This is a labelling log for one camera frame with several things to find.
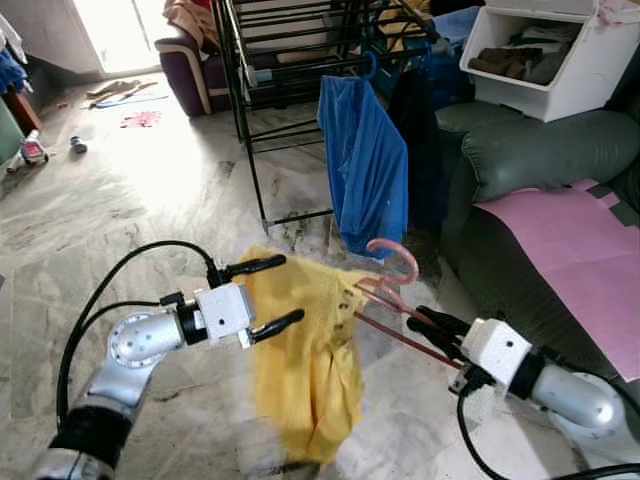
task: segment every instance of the marble floor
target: marble floor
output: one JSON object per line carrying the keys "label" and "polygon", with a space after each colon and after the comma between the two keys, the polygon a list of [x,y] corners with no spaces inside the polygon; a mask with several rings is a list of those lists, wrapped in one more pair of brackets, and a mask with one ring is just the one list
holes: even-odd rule
{"label": "marble floor", "polygon": [[[61,101],[68,106],[57,108]],[[78,88],[43,112],[43,139],[55,153],[48,165],[0,174],[0,479],[22,478],[51,439],[57,368],[71,326],[107,270],[136,246],[190,240],[225,263],[261,242],[343,268],[383,268],[350,255],[330,217],[264,233],[230,113],[189,120],[171,97],[100,111],[82,105]],[[122,118],[143,110],[160,111],[159,124],[120,128]],[[313,115],[313,106],[303,106],[253,121],[264,127]],[[86,154],[69,151],[71,135],[87,141]],[[258,170],[272,217],[330,206],[320,146],[263,154]],[[403,289],[405,300],[471,320],[474,306],[438,258],[433,239],[416,233],[406,244],[422,275]],[[384,268],[394,267],[388,263]],[[202,274],[189,252],[151,252],[126,267],[100,303],[193,289]],[[398,316],[368,309],[403,329]],[[126,313],[108,315],[83,340],[71,372],[72,395],[104,358],[112,322]],[[255,413],[249,354],[224,342],[176,352],[156,370],[119,478],[483,478],[455,423],[455,398],[447,392],[453,373],[365,324],[358,337],[365,418],[334,464],[287,463],[277,435]],[[581,465],[543,419],[493,391],[483,390],[469,410],[472,436],[505,475],[544,478]]]}

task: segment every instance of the pink mat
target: pink mat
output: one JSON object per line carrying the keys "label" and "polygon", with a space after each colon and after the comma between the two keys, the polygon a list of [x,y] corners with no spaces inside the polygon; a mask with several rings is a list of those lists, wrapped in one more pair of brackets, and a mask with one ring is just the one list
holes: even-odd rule
{"label": "pink mat", "polygon": [[538,272],[627,381],[640,378],[640,230],[618,199],[574,188],[525,189],[479,203],[509,227]]}

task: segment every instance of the blue cloth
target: blue cloth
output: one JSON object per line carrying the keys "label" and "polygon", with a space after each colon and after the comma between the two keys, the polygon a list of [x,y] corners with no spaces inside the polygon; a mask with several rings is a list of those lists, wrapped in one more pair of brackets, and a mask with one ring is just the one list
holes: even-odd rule
{"label": "blue cloth", "polygon": [[13,85],[16,92],[24,89],[24,81],[27,79],[27,72],[16,62],[9,50],[6,48],[0,52],[0,95],[8,91],[8,87]]}
{"label": "blue cloth", "polygon": [[471,34],[480,7],[467,7],[433,17],[436,31],[449,40],[452,47],[462,47]]}
{"label": "blue cloth", "polygon": [[318,123],[324,132],[331,199],[350,251],[367,252],[377,237],[402,242],[408,222],[408,154],[402,136],[357,77],[322,77]]}

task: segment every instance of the clothes drying rack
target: clothes drying rack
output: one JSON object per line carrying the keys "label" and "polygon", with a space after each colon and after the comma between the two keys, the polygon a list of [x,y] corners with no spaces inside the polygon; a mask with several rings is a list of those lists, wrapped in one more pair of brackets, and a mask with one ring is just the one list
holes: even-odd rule
{"label": "clothes drying rack", "polygon": [[[213,0],[213,15],[221,40],[221,55],[229,96],[233,108],[238,140],[245,144],[253,186],[255,189],[262,226],[266,233],[273,225],[294,222],[307,218],[329,215],[331,209],[308,212],[301,215],[285,215],[282,218],[267,217],[256,170],[255,156],[274,150],[301,147],[323,143],[323,139],[300,141],[299,143],[258,148],[256,144],[294,137],[305,137],[320,132],[316,120],[310,119],[277,128],[252,131],[248,112],[286,108],[294,104],[317,101],[322,75],[358,75],[375,68],[384,73],[384,61],[399,61],[425,55],[426,48],[388,52],[380,49],[380,42],[386,45],[388,39],[402,42],[402,38],[426,35],[429,41],[436,41],[439,35],[431,24],[409,7],[405,0],[392,0],[386,6],[379,6],[370,0],[319,0],[307,3],[293,3],[282,6],[283,0]],[[391,19],[379,19],[385,10],[397,10]],[[296,28],[296,23],[321,21],[319,28]],[[400,31],[383,34],[379,26],[393,23],[404,24]],[[282,26],[278,33],[246,35],[246,31],[258,27]],[[329,34],[327,41],[300,46],[279,46],[268,49],[252,49],[251,46],[267,41],[289,41],[296,37]],[[373,40],[378,42],[375,48]],[[369,55],[354,55],[350,52],[360,46]],[[255,60],[271,55],[276,58],[283,54],[306,54],[315,52],[317,56],[283,64],[272,68],[258,68]]]}

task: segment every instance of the white plastic storage box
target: white plastic storage box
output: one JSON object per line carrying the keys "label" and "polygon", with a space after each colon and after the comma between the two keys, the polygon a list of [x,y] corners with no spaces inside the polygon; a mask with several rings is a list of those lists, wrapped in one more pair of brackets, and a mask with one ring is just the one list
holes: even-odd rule
{"label": "white plastic storage box", "polygon": [[[609,25],[598,12],[598,0],[487,0],[473,25],[460,60],[473,75],[476,100],[506,105],[545,122],[605,105],[640,43],[640,5],[617,14]],[[499,48],[530,25],[551,22],[582,24],[555,78],[538,85],[469,68],[484,48]]]}

